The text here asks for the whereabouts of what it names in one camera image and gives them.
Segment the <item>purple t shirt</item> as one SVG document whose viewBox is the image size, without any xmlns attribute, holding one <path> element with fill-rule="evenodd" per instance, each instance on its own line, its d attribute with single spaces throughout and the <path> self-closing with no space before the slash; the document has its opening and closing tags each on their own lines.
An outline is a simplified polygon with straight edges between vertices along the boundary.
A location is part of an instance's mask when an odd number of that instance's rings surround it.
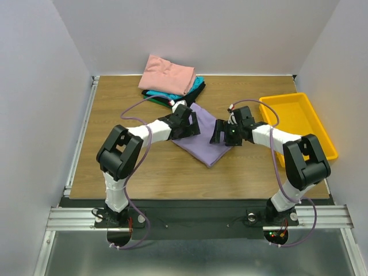
<svg viewBox="0 0 368 276">
<path fill-rule="evenodd" d="M 196 112 L 201 133 L 191 137 L 172 140 L 172 142 L 201 161 L 208 168 L 211 168 L 232 147 L 226 146 L 223 141 L 218 144 L 211 144 L 210 139 L 216 123 L 215 116 L 196 103 L 191 104 L 190 108 Z"/>
</svg>

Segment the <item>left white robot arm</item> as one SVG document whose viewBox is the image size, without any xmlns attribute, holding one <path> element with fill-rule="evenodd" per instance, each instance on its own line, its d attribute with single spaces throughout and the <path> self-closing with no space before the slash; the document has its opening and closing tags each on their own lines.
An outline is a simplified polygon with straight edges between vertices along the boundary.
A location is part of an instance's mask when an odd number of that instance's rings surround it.
<svg viewBox="0 0 368 276">
<path fill-rule="evenodd" d="M 114 228 L 132 225 L 129 209 L 133 208 L 147 221 L 144 214 L 133 206 L 127 193 L 127 183 L 147 157 L 153 143 L 178 140 L 201 133 L 196 112 L 184 103 L 175 103 L 172 113 L 151 123 L 126 128 L 116 125 L 97 153 L 96 160 L 106 187 L 103 209 L 94 209 L 95 222 L 107 223 Z"/>
</svg>

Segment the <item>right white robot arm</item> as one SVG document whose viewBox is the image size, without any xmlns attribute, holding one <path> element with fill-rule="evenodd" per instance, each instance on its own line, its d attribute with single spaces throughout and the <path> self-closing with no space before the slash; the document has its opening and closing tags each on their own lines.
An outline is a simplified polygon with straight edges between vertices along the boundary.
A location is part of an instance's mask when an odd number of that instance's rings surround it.
<svg viewBox="0 0 368 276">
<path fill-rule="evenodd" d="M 304 195 L 331 174 L 331 167 L 318 138 L 313 134 L 294 135 L 260 121 L 256 122 L 248 106 L 228 109 L 227 120 L 216 119 L 210 143 L 241 146 L 243 141 L 263 145 L 284 157 L 286 181 L 277 175 L 279 190 L 267 200 L 265 220 L 278 224 L 304 200 Z"/>
</svg>

